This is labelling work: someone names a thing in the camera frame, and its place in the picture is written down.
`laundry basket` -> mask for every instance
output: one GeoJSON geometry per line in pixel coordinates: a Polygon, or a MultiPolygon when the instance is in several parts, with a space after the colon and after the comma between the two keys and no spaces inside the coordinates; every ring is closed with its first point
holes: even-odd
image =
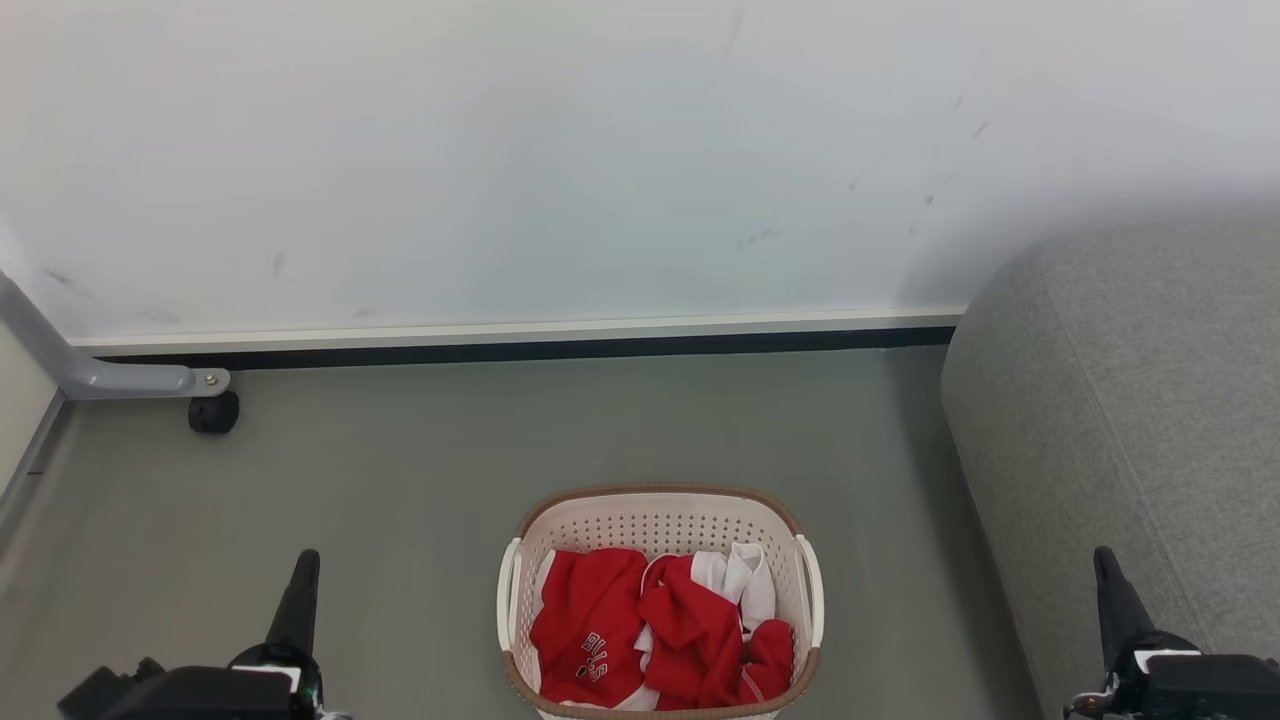
{"type": "Polygon", "coordinates": [[[777,501],[746,489],[607,486],[557,495],[525,518],[498,574],[498,644],[507,678],[549,720],[773,717],[800,697],[818,669],[823,616],[822,573],[800,524],[777,501]],[[777,591],[778,618],[791,624],[795,667],[786,693],[755,705],[673,712],[573,707],[538,694],[541,676],[529,629],[534,624],[534,575],[548,551],[626,547],[653,559],[662,553],[727,551],[735,542],[764,548],[777,591]]]}

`gray fabric upholstery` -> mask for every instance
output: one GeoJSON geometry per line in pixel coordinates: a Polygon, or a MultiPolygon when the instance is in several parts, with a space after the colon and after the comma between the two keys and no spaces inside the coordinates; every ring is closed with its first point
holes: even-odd
{"type": "Polygon", "coordinates": [[[1280,225],[1042,243],[942,383],[1047,719],[1101,679],[1097,544],[1161,629],[1280,656],[1280,225]]]}

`gray floor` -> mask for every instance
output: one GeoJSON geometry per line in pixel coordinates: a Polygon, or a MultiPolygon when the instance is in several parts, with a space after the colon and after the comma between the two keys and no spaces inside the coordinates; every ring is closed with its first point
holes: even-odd
{"type": "Polygon", "coordinates": [[[225,662],[307,546],[330,705],[535,717],[494,635],[503,547],[550,492],[652,479],[759,488],[805,525],[827,635],[783,717],[1030,717],[943,351],[246,373],[224,438],[187,430],[182,402],[74,407],[0,562],[0,717],[55,717],[102,664],[225,662]]]}

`basket rim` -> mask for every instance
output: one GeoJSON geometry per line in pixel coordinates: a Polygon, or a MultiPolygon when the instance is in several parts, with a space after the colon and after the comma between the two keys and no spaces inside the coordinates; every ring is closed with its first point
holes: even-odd
{"type": "Polygon", "coordinates": [[[575,720],[730,720],[732,717],[754,717],[756,715],[773,715],[800,698],[814,674],[818,673],[818,660],[822,648],[809,648],[805,656],[804,667],[800,676],[791,683],[787,692],[768,702],[755,702],[751,705],[735,705],[730,707],[709,707],[701,710],[602,710],[596,707],[575,707],[552,702],[534,692],[529,683],[520,676],[516,669],[516,656],[508,650],[503,653],[503,662],[507,667],[507,680],[516,688],[520,697],[535,708],[554,715],[557,717],[571,717],[575,720]]]}
{"type": "Polygon", "coordinates": [[[543,500],[534,506],[532,510],[525,515],[521,520],[520,528],[516,530],[516,537],[520,539],[525,538],[529,533],[529,528],[532,527],[534,521],[538,520],[552,507],[568,502],[571,500],[586,500],[590,497],[608,497],[613,495],[719,495],[724,497],[739,497],[742,500],[753,500],[764,505],[782,519],[791,530],[791,534],[800,536],[804,530],[800,529],[800,521],[796,516],[786,509],[782,502],[780,502],[773,496],[765,495],[763,492],[750,489],[750,488],[732,488],[724,486],[713,486],[709,483],[617,483],[617,484],[604,484],[604,486],[589,486],[585,488],[575,488],[558,492],[547,500],[543,500]]]}

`red and white garment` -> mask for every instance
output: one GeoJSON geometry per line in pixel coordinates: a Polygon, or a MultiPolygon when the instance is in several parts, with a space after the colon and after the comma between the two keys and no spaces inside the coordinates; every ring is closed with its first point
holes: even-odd
{"type": "Polygon", "coordinates": [[[636,638],[655,710],[750,705],[791,685],[791,626],[773,618],[773,579],[758,544],[667,555],[644,574],[636,638]]]}
{"type": "Polygon", "coordinates": [[[646,561],[634,550],[582,555],[552,551],[538,568],[529,639],[541,673],[539,694],[552,702],[614,710],[653,710],[636,638],[646,561]]]}

